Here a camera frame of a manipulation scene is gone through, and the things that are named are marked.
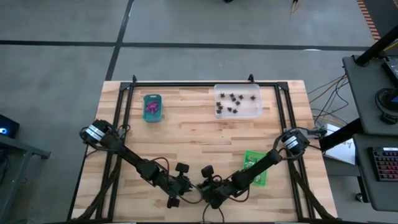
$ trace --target black keyboard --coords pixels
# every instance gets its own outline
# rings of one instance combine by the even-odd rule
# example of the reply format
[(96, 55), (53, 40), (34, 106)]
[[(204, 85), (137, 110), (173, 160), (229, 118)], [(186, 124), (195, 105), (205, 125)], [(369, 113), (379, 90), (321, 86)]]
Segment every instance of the black keyboard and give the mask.
[(371, 147), (371, 159), (378, 181), (398, 181), (398, 148)]

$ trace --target purple object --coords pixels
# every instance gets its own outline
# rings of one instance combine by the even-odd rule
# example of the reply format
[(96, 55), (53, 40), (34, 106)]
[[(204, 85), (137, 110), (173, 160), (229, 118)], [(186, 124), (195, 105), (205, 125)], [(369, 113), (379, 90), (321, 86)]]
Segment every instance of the purple object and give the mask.
[(151, 101), (147, 103), (147, 108), (145, 109), (147, 112), (155, 114), (159, 110), (159, 102), (158, 101)]

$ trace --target green container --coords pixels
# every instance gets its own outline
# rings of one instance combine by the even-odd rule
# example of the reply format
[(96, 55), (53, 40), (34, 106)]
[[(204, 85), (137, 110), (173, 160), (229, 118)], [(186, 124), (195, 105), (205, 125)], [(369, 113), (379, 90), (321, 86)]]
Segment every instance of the green container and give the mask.
[[(158, 110), (154, 114), (146, 111), (147, 104), (152, 101), (158, 101), (159, 103)], [(144, 113), (142, 114), (142, 118), (144, 118), (146, 122), (150, 123), (160, 122), (162, 120), (162, 97), (159, 94), (151, 94), (144, 96)]]
[[(266, 153), (260, 153), (260, 152), (254, 152), (254, 151), (247, 150), (244, 153), (243, 169), (250, 168), (256, 162), (258, 162), (260, 159), (264, 158), (266, 155), (267, 155)], [(264, 187), (267, 184), (267, 171), (265, 170), (260, 175), (258, 175), (256, 178), (254, 178), (253, 183)]]

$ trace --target wooden tabletop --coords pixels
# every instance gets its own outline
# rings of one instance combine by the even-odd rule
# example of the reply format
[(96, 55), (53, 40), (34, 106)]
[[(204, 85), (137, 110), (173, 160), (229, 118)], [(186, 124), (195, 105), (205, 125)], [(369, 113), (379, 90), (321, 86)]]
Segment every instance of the wooden tabletop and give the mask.
[[(288, 82), (297, 126), (312, 128), (313, 119), (304, 82)], [(96, 119), (112, 122), (119, 84), (120, 82), (104, 83)], [(288, 118), (285, 97), (281, 93), (285, 117)], [(163, 116), (159, 123), (147, 123), (142, 119), (143, 97), (147, 94), (162, 96)], [(132, 97), (129, 116), (131, 130), (127, 134), (126, 146), (146, 159), (166, 157), (170, 161), (172, 175), (177, 175), (174, 169), (178, 162), (189, 164), (187, 175), (194, 184), (204, 181), (200, 171), (207, 165), (212, 165), (215, 174), (225, 178), (242, 169), (246, 150), (267, 152), (274, 139), (281, 134), (274, 88), (261, 87), (261, 98), (263, 113), (256, 119), (217, 119), (213, 87), (136, 87)], [(318, 141), (312, 140), (312, 144), (318, 145)], [(72, 217), (82, 214), (98, 193), (105, 157), (104, 152), (96, 152), (86, 159)], [(336, 216), (321, 152), (308, 147), (304, 160), (311, 190), (328, 212)], [(191, 201), (198, 200), (199, 196), (196, 191), (186, 194), (186, 198)], [(302, 191), (300, 197), (304, 214), (307, 214)], [(107, 199), (105, 211), (108, 211), (109, 198)], [(167, 194), (159, 187), (154, 188), (142, 180), (135, 168), (123, 161), (114, 221), (201, 221), (206, 205), (204, 201), (191, 205), (181, 200), (180, 207), (168, 209), (167, 199)], [(287, 163), (281, 162), (268, 169), (267, 185), (252, 185), (247, 202), (227, 200), (221, 209), (226, 222), (297, 221)], [(220, 222), (221, 215), (218, 210), (209, 208), (205, 220)]]

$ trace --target concrete floor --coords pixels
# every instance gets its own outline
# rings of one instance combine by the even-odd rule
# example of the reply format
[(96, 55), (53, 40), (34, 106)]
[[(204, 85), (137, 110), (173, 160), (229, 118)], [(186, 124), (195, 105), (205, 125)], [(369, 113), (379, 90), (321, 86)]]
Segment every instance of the concrete floor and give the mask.
[[(125, 42), (370, 46), (355, 0), (135, 0)], [(114, 42), (127, 0), (0, 0), (0, 40)], [(60, 222), (68, 215), (85, 151), (80, 128), (95, 116), (112, 47), (0, 45), (0, 114), (19, 123), (19, 139), (52, 151), (34, 159), (12, 219)], [(361, 52), (122, 47), (112, 80), (305, 80), (307, 90), (343, 75), (341, 58)], [(357, 118), (350, 105), (336, 113)], [(321, 109), (325, 98), (313, 103)], [(331, 110), (342, 102), (336, 100)], [(398, 214), (357, 203), (356, 179), (330, 177), (339, 217), (395, 222)]]

